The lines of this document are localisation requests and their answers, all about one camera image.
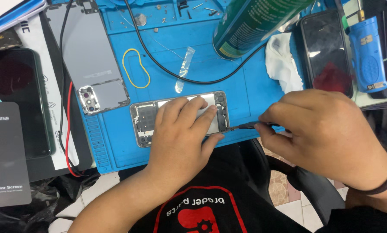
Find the hand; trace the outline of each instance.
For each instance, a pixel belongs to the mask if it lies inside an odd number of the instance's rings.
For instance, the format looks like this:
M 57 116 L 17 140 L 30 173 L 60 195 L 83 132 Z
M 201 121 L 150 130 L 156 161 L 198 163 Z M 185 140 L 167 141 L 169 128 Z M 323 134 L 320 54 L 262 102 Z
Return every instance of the hand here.
M 191 101 L 177 98 L 157 112 L 146 170 L 154 179 L 160 179 L 161 186 L 173 192 L 205 167 L 218 141 L 224 138 L 222 134 L 213 134 L 202 144 L 217 112 L 216 106 L 211 105 L 195 121 L 197 111 L 207 105 L 200 96 Z
M 387 153 L 361 110 L 341 93 L 290 92 L 258 119 L 292 132 L 289 138 L 255 125 L 264 147 L 300 167 L 359 190 L 387 179 Z

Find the t-shirt logo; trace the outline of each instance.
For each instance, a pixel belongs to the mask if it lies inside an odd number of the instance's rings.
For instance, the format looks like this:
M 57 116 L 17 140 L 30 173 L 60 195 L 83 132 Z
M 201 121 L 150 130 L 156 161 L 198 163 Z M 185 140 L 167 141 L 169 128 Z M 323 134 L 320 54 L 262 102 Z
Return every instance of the t-shirt logo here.
M 215 215 L 208 206 L 183 209 L 178 214 L 178 220 L 187 233 L 219 233 Z
M 192 186 L 160 206 L 153 233 L 246 233 L 232 193 L 220 186 Z

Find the smartphone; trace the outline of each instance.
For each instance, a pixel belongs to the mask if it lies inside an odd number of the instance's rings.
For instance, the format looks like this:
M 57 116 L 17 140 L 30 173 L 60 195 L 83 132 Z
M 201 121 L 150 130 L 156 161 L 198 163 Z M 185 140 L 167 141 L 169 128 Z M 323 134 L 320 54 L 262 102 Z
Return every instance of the smartphone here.
M 51 154 L 43 82 L 39 56 L 33 50 L 0 52 L 0 100 L 19 105 L 27 159 Z
M 352 78 L 346 53 L 344 29 L 337 10 L 303 17 L 295 31 L 307 88 L 337 91 L 351 98 Z
M 211 105 L 217 106 L 217 114 L 212 120 L 211 126 L 206 134 L 212 135 L 216 133 L 226 133 L 229 131 L 229 116 L 227 108 L 227 97 L 225 92 L 216 91 L 212 93 L 194 94 L 185 96 L 191 100 L 197 96 L 201 96 L 208 102 L 208 106 L 204 109 L 199 109 L 196 114 L 196 119 L 199 118 L 206 109 Z M 134 134 L 136 135 L 137 145 L 139 147 L 148 147 L 152 143 L 152 136 L 155 129 L 156 114 L 159 108 L 168 101 L 176 98 L 161 99 L 156 101 L 148 101 L 136 103 L 130 106 L 130 114 L 132 115 Z

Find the blue silicone repair mat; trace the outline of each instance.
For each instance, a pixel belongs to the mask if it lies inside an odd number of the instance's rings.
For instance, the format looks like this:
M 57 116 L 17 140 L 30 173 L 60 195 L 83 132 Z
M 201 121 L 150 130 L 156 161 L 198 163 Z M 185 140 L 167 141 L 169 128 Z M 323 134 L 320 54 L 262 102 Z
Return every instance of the blue silicone repair mat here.
M 131 22 L 128 9 L 125 6 L 115 6 L 108 1 L 98 0 L 97 3 L 127 86 L 131 103 L 222 90 L 227 96 L 230 125 L 236 126 L 257 120 L 258 115 L 284 95 L 278 81 L 270 79 L 267 74 L 264 49 L 255 54 L 241 70 L 227 80 L 211 85 L 186 82 L 182 92 L 178 94 L 175 91 L 176 78 L 156 66 L 143 50 L 134 27 L 126 21 Z M 200 7 L 191 9 L 201 3 L 203 5 Z M 161 10 L 156 8 L 158 4 L 161 5 Z M 218 59 L 219 56 L 214 51 L 212 34 L 228 4 L 228 0 L 189 0 L 188 9 L 192 19 L 188 18 L 186 9 L 181 11 L 182 17 L 179 16 L 176 0 L 174 2 L 145 1 L 141 6 L 132 4 L 131 7 L 134 15 L 138 13 L 146 15 L 147 24 L 139 27 L 145 31 L 141 31 L 140 34 L 146 47 L 160 64 L 178 74 L 183 61 L 182 58 L 185 57 L 186 49 L 190 46 L 195 49 L 195 53 L 187 78 L 209 81 L 225 77 L 250 54 L 248 53 L 233 62 Z M 216 9 L 219 14 L 209 16 L 210 11 L 204 9 L 204 7 Z M 157 33 L 153 32 L 155 27 L 159 28 Z M 130 48 L 140 52 L 142 64 L 150 74 L 151 82 L 147 88 L 138 89 L 133 87 L 126 76 L 122 66 L 122 57 L 124 52 Z M 294 54 L 297 67 L 301 71 L 293 37 L 291 51 Z M 124 64 L 135 85 L 143 87 L 147 84 L 148 77 L 139 65 L 139 57 L 136 52 L 128 52 Z M 147 163 L 150 148 L 139 148 L 137 146 L 129 106 L 95 116 L 83 115 L 82 117 L 93 157 L 100 173 L 123 170 Z M 225 139 L 220 141 L 218 146 L 255 137 L 258 137 L 255 130 L 235 130 L 226 133 Z

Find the clear tape strip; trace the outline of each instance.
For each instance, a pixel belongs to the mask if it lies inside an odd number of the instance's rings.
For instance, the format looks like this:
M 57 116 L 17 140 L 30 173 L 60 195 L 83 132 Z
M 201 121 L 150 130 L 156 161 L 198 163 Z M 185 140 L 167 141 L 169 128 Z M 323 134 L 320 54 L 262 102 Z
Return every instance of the clear tape strip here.
M 180 67 L 180 71 L 179 71 L 180 77 L 186 77 L 188 75 L 189 66 L 191 65 L 191 60 L 194 53 L 195 53 L 195 50 L 189 46 L 188 49 L 186 50 L 185 59 L 183 60 L 182 66 Z M 175 92 L 181 93 L 184 85 L 185 85 L 185 82 L 178 78 L 175 84 Z

